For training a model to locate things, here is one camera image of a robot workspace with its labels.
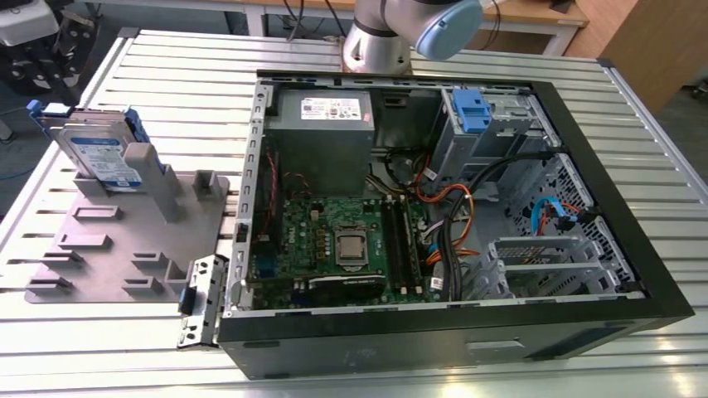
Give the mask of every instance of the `floor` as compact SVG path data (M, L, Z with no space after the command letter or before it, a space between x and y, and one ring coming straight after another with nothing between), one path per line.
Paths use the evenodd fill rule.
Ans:
M90 56L86 72L81 76L79 87L87 83L89 77L106 54L119 30L118 22L105 21L102 25L94 53ZM277 36L283 36L286 32L278 33ZM31 99L39 99L43 102L54 100L51 94L17 95L0 83L0 120L7 124L15 134L10 143L0 144L0 220L22 189L29 171L49 145L47 139L22 111L23 105ZM657 120L701 178L708 181L708 157L705 156L708 149L708 128L705 127L708 125L708 98L693 99L690 91L681 90L667 106L658 112Z

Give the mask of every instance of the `motherboard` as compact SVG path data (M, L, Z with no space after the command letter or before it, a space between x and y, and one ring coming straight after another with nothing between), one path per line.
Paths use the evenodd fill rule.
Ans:
M290 199L278 241L254 244L254 307L285 309L429 301L403 197Z

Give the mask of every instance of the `aluminum workbench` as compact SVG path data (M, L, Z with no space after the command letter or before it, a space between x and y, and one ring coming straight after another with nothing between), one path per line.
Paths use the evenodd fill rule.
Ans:
M215 169L238 187L254 70L339 70L323 41L141 31L113 44L82 105L131 105L175 171ZM708 190L611 68L594 61L463 51L411 56L417 75L551 81L695 316L567 361L297 381L247 381L221 352L175 352L175 304L27 304L34 273L74 198L73 164L50 145L0 225L0 391L141 396L702 396L708 391ZM217 251L230 254L237 192Z

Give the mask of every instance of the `green circuit board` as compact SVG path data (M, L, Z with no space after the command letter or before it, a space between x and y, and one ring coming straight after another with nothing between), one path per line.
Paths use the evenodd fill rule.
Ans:
M425 216L425 208L418 203L405 204L406 233L415 233L414 224ZM365 236L365 265L341 266L335 257L335 236L351 231ZM298 308L291 301L293 281L326 276L382 275L387 280L387 258L383 222L381 220L381 199L293 199L282 209L282 234L274 259L269 259L266 273L262 271L262 258L253 256L251 269L258 272L261 283L254 294L259 308ZM421 303L429 301L418 268L418 255L414 245L410 249L417 265L414 279L419 288L395 289L391 284L378 298L354 300L343 305L374 305L382 303Z

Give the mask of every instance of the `cpu socket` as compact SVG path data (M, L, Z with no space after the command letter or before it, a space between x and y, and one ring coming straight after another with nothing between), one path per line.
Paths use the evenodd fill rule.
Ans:
M335 264L347 272L367 265L366 232L335 231Z

